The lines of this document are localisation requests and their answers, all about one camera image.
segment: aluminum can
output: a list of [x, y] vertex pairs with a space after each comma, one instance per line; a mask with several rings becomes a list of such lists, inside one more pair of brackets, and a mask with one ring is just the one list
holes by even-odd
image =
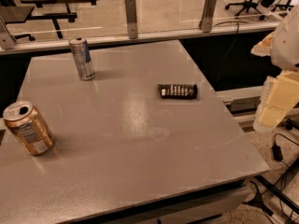
[[3, 112], [4, 123], [31, 155], [39, 155], [52, 147], [54, 136], [38, 109], [28, 101], [19, 101]]
[[69, 46], [72, 50], [80, 79], [93, 79], [93, 64], [86, 39], [82, 37], [71, 39], [69, 41]]

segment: floor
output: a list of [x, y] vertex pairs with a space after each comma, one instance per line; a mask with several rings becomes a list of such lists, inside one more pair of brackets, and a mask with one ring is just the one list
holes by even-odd
[[[205, 0], [137, 0], [138, 12], [138, 29], [140, 33], [149, 33], [155, 31], [170, 31], [183, 30], [198, 27], [201, 13], [203, 11], [203, 4]], [[228, 21], [235, 22], [234, 14], [238, 8], [232, 7], [225, 10], [224, 6], [228, 2], [236, 2], [242, 0], [218, 0], [215, 11], [214, 24]], [[23, 6], [20, 0], [15, 0], [18, 6]], [[105, 35], [125, 35], [126, 34], [126, 19], [124, 12], [123, 0], [101, 0], [97, 2], [97, 6], [92, 7], [90, 4], [74, 4], [71, 9], [78, 13], [78, 20], [74, 23], [67, 21], [59, 21], [63, 29], [65, 38], [71, 38], [75, 35], [90, 36], [105, 36]], [[43, 8], [36, 8], [34, 13], [47, 13], [64, 11], [61, 5], [48, 5]], [[259, 22], [259, 16], [255, 12], [250, 12], [247, 16], [240, 18], [238, 21], [243, 22]], [[31, 33], [36, 37], [37, 41], [57, 39], [50, 21], [28, 21], [25, 24], [14, 24], [8, 26], [12, 34]], [[0, 130], [4, 128], [3, 120], [0, 119]], [[278, 145], [281, 146], [284, 160], [277, 162], [273, 160], [271, 147], [273, 144], [273, 137], [275, 133], [283, 133], [292, 140], [299, 143], [299, 132], [296, 130], [286, 131], [284, 128], [277, 128], [272, 133], [256, 133], [254, 131], [246, 132], [252, 144], [256, 146], [263, 158], [270, 167], [270, 172], [264, 176], [271, 182], [276, 180], [285, 172], [287, 165], [299, 157], [299, 149], [292, 142], [286, 140], [282, 136], [277, 137]], [[252, 187], [252, 195], [248, 197], [247, 201], [253, 198], [255, 189]], [[299, 204], [299, 175], [284, 189], [295, 203]], [[287, 217], [283, 212], [289, 216], [290, 209], [283, 204], [282, 208], [278, 198], [266, 192], [263, 195], [265, 204], [275, 212], [280, 219], [284, 221]], [[261, 209], [250, 207], [241, 204], [233, 212], [225, 214], [228, 218], [228, 224], [239, 223], [278, 223], [274, 219], [272, 222], [267, 218]], [[299, 216], [292, 215], [293, 223], [299, 223]]]

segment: office chair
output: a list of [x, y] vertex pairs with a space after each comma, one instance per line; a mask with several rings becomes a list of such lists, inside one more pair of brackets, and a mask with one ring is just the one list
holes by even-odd
[[[251, 8], [255, 9], [256, 11], [258, 11], [260, 14], [262, 14], [261, 11], [259, 11], [256, 7], [258, 6], [257, 3], [254, 3], [253, 0], [245, 0], [244, 2], [240, 2], [240, 3], [231, 3], [231, 4], [227, 4], [225, 6], [225, 9], [228, 10], [230, 8], [230, 6], [243, 6], [236, 14], [235, 17], [238, 17], [243, 11], [246, 11], [247, 13], [249, 12], [249, 10]], [[264, 19], [264, 15], [260, 16], [260, 20], [262, 21]]]

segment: black cable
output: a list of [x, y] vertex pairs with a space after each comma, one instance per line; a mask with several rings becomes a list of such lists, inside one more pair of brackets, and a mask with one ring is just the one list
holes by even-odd
[[[284, 163], [287, 167], [290, 167], [287, 163], [281, 161], [282, 163]], [[287, 169], [287, 173], [290, 173], [292, 172], [293, 169]], [[285, 178], [285, 175], [287, 174], [283, 174], [274, 184], [272, 184], [272, 187], [274, 187], [281, 179]], [[268, 191], [269, 189], [266, 189], [263, 193], [262, 193], [262, 196]]]
[[214, 27], [225, 24], [225, 23], [249, 23], [249, 22], [247, 22], [247, 21], [223, 21], [223, 22], [216, 23], [214, 25]]
[[286, 220], [286, 224], [292, 224], [299, 216], [297, 216], [296, 219], [292, 220], [293, 210], [291, 211], [289, 218]]
[[[280, 183], [280, 191], [282, 192], [285, 188], [286, 188], [286, 185], [287, 185], [287, 174], [284, 174], [283, 175], [283, 181]], [[283, 210], [283, 206], [282, 206], [282, 203], [281, 203], [281, 200], [279, 199], [279, 204], [280, 204], [280, 210], [282, 212], [282, 214], [285, 216], [285, 217], [289, 217]]]
[[268, 215], [265, 213], [264, 210], [263, 210], [263, 213], [264, 213], [264, 215], [268, 218], [268, 220], [269, 220], [272, 224], [275, 224], [275, 223], [271, 220], [270, 216], [268, 216]]
[[283, 163], [284, 165], [286, 165], [288, 169], [290, 168], [290, 166], [287, 163], [285, 163], [284, 161], [280, 161], [280, 162]]
[[218, 83], [219, 78], [221, 77], [221, 73], [222, 73], [222, 68], [223, 68], [223, 65], [224, 65], [224, 61], [226, 60], [228, 54], [231, 52], [231, 50], [232, 50], [232, 48], [233, 48], [233, 46], [234, 46], [234, 44], [235, 44], [237, 35], [238, 35], [238, 33], [239, 33], [239, 27], [240, 27], [239, 22], [238, 22], [236, 25], [237, 25], [237, 27], [236, 27], [236, 32], [235, 32], [235, 39], [234, 39], [234, 41], [233, 41], [231, 47], [228, 49], [228, 51], [226, 52], [226, 54], [224, 55], [224, 57], [223, 57], [223, 59], [222, 59], [222, 61], [221, 61], [221, 68], [220, 68], [220, 71], [219, 71], [219, 73], [218, 73], [217, 79], [216, 79], [216, 81], [215, 81], [216, 84]]
[[296, 221], [298, 218], [299, 218], [299, 216], [298, 216], [295, 220], [293, 220], [291, 223], [295, 223], [295, 221]]
[[288, 138], [287, 136], [285, 136], [285, 135], [283, 135], [283, 134], [281, 134], [281, 133], [276, 133], [276, 134], [274, 135], [274, 141], [275, 141], [275, 142], [276, 142], [277, 135], [280, 135], [280, 136], [282, 136], [282, 137], [288, 139], [290, 142], [294, 143], [295, 145], [299, 146], [298, 143], [296, 143], [295, 141], [291, 140], [290, 138]]

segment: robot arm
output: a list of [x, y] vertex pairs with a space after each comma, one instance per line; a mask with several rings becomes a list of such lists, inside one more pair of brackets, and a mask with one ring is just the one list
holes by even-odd
[[295, 6], [273, 34], [252, 49], [271, 56], [282, 69], [276, 78], [268, 77], [262, 88], [253, 128], [258, 132], [275, 129], [299, 102], [299, 5]]

